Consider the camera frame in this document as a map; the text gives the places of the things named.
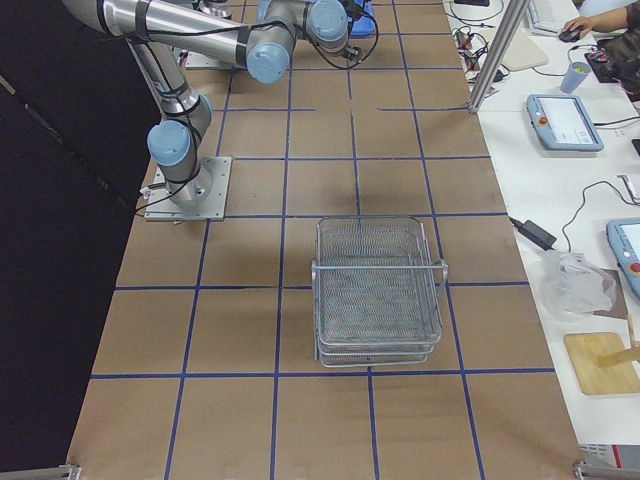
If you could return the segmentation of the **person hand on mouse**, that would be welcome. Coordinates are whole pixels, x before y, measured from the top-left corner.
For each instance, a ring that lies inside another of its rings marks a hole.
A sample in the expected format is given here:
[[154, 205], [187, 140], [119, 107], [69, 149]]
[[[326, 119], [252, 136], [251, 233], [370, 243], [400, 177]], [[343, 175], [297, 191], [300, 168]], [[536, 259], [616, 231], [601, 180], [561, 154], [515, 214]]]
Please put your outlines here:
[[594, 21], [590, 17], [577, 17], [565, 23], [562, 31], [581, 29], [581, 38], [590, 33], [594, 28]]

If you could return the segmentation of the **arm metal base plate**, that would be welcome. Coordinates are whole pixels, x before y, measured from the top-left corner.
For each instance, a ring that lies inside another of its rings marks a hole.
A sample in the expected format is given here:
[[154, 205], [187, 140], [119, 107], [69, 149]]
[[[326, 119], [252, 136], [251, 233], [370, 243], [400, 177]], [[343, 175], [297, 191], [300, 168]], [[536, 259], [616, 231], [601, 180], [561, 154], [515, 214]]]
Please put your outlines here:
[[147, 221], [200, 221], [225, 218], [228, 187], [232, 169], [231, 157], [201, 157], [198, 175], [176, 195], [179, 185], [171, 184], [166, 189], [163, 172], [156, 168], [154, 183], [160, 187], [152, 189], [144, 210]]
[[238, 68], [235, 62], [235, 54], [222, 52], [196, 52], [188, 50], [186, 56], [186, 68], [190, 70], [232, 70]]

